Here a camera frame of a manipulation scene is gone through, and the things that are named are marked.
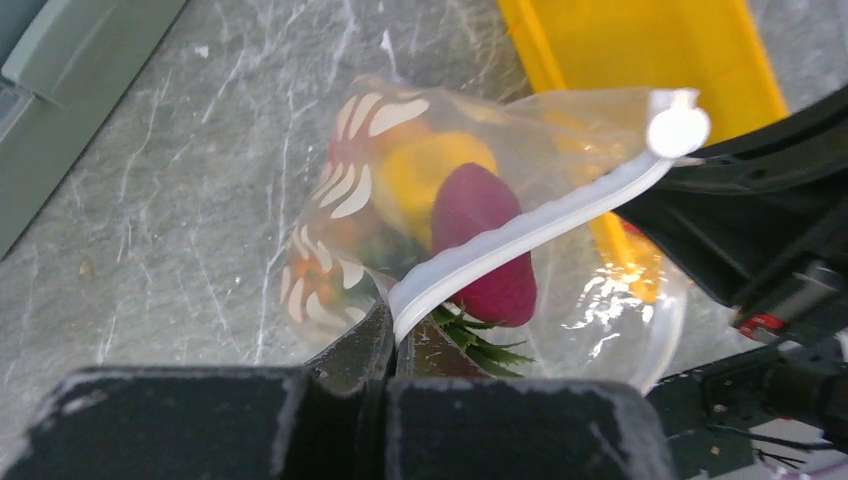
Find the strawberry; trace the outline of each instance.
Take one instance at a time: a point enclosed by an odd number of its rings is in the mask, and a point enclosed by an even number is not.
[[[518,198],[503,180],[475,163],[461,165],[442,184],[433,205],[433,254],[497,229],[520,214]],[[481,321],[518,327],[533,316],[536,295],[527,252],[480,277],[451,300]]]

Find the clear plastic bag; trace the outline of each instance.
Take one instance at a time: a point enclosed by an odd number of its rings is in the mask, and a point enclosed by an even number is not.
[[[452,299],[513,327],[487,335],[529,340],[528,373],[650,384],[677,341],[685,278],[665,265],[647,304],[578,227],[703,143],[695,97],[634,88],[501,106],[360,77],[291,235],[282,303],[294,330],[327,345],[382,295],[401,340]]]

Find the yellow container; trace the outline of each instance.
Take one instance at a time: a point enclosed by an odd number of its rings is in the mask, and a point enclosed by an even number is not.
[[[537,92],[632,86],[695,87],[712,120],[709,142],[788,115],[744,0],[499,0]],[[653,302],[659,252],[607,214],[590,222],[605,263]]]

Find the marble countertop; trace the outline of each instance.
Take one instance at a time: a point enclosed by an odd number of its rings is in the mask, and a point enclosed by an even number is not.
[[[848,78],[833,61],[848,56],[848,9],[792,3],[752,7],[799,108]],[[314,353],[282,321],[284,242],[346,87],[385,69],[491,100],[530,93],[495,0],[189,2],[0,262],[0,469],[37,401],[75,368]],[[726,310],[697,291],[690,303],[677,368],[744,348]]]

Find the green leaves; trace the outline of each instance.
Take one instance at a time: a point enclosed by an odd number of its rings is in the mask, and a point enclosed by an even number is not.
[[[460,309],[459,313],[453,313],[448,307],[442,305],[434,310],[432,315],[436,325],[465,351],[468,358],[492,375],[512,378],[521,377],[520,374],[509,370],[506,366],[521,365],[535,361],[530,357],[509,351],[510,348],[521,345],[524,342],[496,345],[478,336],[475,330],[489,330],[497,327],[497,325],[469,320],[463,309]]]

